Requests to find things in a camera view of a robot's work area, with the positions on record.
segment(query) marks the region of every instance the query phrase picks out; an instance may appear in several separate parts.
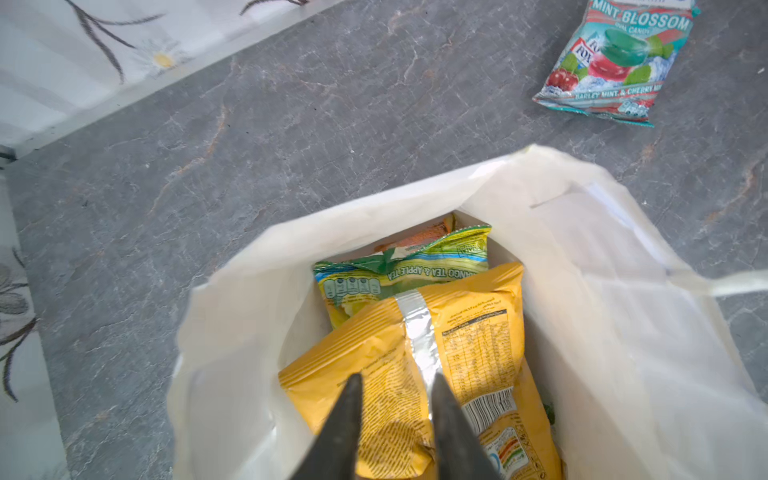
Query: daisy print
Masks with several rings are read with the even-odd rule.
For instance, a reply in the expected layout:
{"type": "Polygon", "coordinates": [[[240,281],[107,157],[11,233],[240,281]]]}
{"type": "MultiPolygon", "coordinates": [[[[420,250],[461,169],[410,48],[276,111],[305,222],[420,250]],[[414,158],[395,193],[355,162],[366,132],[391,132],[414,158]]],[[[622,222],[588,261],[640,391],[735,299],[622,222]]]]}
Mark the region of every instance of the daisy print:
{"type": "Polygon", "coordinates": [[[134,60],[146,75],[157,77],[190,60],[179,44],[171,38],[145,40],[136,47],[134,60]]]}

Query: barcode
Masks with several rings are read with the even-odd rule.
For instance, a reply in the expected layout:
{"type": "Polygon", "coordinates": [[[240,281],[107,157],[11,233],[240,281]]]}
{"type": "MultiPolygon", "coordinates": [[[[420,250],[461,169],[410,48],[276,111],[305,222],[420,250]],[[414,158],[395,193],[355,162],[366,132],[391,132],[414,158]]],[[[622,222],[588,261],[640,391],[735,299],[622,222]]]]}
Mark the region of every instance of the barcode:
{"type": "Polygon", "coordinates": [[[517,409],[512,399],[512,387],[479,396],[462,407],[464,416],[475,435],[480,435],[506,412],[517,409]]]}

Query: silver foil strip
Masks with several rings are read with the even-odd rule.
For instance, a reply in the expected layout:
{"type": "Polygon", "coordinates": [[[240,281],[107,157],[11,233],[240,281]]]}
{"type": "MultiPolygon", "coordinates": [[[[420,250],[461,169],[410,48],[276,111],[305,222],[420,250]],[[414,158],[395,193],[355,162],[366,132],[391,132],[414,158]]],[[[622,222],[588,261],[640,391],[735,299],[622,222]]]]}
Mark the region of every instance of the silver foil strip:
{"type": "Polygon", "coordinates": [[[429,407],[429,419],[432,420],[432,387],[435,385],[435,375],[442,373],[440,354],[435,341],[435,327],[432,325],[432,315],[429,313],[427,303],[418,290],[395,295],[397,306],[400,308],[402,318],[406,323],[406,335],[411,340],[411,351],[416,366],[422,374],[424,387],[427,390],[427,405],[429,407]]]}

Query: gray marble floor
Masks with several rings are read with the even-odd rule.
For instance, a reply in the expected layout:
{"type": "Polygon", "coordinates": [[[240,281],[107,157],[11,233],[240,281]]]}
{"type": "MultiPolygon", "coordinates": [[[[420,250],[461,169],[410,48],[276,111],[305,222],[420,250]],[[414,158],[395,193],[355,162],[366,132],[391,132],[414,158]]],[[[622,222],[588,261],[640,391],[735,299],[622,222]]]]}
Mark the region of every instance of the gray marble floor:
{"type": "MultiPolygon", "coordinates": [[[[700,3],[655,129],[530,100],[585,5],[349,0],[13,164],[72,478],[170,477],[187,291],[264,228],[526,144],[607,168],[703,275],[767,268],[768,5],[700,3]]],[[[768,398],[766,296],[721,306],[768,398]]]]}

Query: nutrition facts table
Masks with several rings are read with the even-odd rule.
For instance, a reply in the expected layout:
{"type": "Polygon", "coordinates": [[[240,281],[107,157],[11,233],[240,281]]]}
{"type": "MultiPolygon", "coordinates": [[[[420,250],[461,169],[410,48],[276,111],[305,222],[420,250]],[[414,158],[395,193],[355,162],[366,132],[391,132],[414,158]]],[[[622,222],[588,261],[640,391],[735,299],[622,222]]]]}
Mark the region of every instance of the nutrition facts table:
{"type": "Polygon", "coordinates": [[[452,384],[462,405],[511,386],[515,359],[507,310],[486,313],[442,334],[452,384]]]}

